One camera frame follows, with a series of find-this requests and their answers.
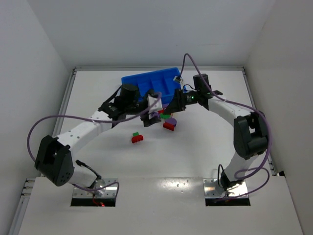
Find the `green half-round lego block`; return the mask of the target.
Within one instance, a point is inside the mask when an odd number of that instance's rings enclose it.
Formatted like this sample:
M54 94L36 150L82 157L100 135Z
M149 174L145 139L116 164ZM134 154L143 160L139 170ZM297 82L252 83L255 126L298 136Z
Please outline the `green half-round lego block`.
M161 118L161 119L169 119L169 118L171 118L171 117L172 117L171 114L169 114L169 115L164 114L164 113L161 113L161 114L160 114L160 118Z

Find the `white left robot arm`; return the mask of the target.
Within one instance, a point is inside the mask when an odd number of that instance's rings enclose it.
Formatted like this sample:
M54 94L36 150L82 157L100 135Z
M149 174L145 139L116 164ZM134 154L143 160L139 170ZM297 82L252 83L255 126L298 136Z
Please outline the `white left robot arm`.
M89 117L73 129L55 137L43 137L34 167L60 187L66 183L75 187L96 192L106 188L102 176L86 163L76 159L76 154L89 142L116 125L140 117L145 127L158 123L157 117L150 118L151 111L162 107L161 93L148 90L140 96L138 87L121 85Z

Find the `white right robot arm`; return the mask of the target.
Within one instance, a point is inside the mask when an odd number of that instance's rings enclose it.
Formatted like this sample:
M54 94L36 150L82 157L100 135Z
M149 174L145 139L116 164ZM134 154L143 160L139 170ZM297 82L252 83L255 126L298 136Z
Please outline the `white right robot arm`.
M208 75L193 76L195 90L183 92L176 89L172 101L164 110L164 114L182 112L186 106L199 104L205 109L219 115L233 127L233 145L235 149L226 169L218 176L219 188L227 189L243 182L245 173L258 156L268 148L268 130L261 115L230 104L217 98L222 95L215 90L211 92Z

